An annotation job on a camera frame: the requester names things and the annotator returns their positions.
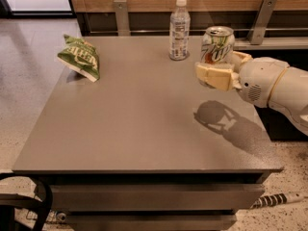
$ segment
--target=water bottle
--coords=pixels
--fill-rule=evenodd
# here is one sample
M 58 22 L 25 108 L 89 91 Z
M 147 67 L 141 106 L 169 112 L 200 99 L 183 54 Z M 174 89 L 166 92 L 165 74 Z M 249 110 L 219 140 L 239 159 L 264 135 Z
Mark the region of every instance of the water bottle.
M 176 0 L 176 9 L 170 18 L 169 56 L 173 60 L 188 57 L 191 18 L 186 4 L 187 0 Z

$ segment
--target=terrazzo floor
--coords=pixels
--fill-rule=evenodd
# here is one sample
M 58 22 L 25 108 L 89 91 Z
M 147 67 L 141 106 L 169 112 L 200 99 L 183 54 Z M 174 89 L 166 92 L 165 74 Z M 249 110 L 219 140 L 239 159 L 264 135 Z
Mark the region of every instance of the terrazzo floor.
M 0 19 L 0 173 L 10 172 L 23 144 L 55 86 L 63 65 L 57 53 L 63 34 L 80 37 L 75 19 Z M 273 142 L 285 166 L 265 182 L 266 193 L 301 192 L 308 195 L 308 142 Z M 35 183 L 14 178 L 0 182 L 0 193 L 31 195 Z M 16 218 L 32 225 L 31 215 Z M 293 204 L 240 210 L 230 231 L 308 231 L 308 198 Z M 71 230 L 46 224 L 46 230 Z

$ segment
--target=soda can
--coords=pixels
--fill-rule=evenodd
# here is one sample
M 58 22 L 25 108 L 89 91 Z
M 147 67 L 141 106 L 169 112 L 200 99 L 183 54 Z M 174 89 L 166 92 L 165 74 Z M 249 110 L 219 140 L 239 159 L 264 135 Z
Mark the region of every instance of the soda can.
M 235 38 L 229 27 L 209 27 L 203 36 L 201 62 L 206 64 L 229 63 Z

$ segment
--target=bottle cap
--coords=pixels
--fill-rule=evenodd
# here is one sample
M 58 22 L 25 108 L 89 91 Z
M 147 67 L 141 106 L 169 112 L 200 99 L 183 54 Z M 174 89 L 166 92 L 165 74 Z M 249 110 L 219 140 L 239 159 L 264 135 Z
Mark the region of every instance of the bottle cap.
M 187 4 L 187 0 L 176 0 L 176 6 L 185 7 Z

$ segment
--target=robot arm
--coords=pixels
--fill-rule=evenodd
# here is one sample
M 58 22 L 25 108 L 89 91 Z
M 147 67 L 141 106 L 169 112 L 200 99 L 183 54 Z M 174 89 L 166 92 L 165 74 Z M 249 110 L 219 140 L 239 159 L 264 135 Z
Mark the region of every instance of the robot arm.
M 252 59 L 234 52 L 232 64 L 196 63 L 202 84 L 218 90 L 236 89 L 242 100 L 283 114 L 308 136 L 308 72 L 273 58 Z

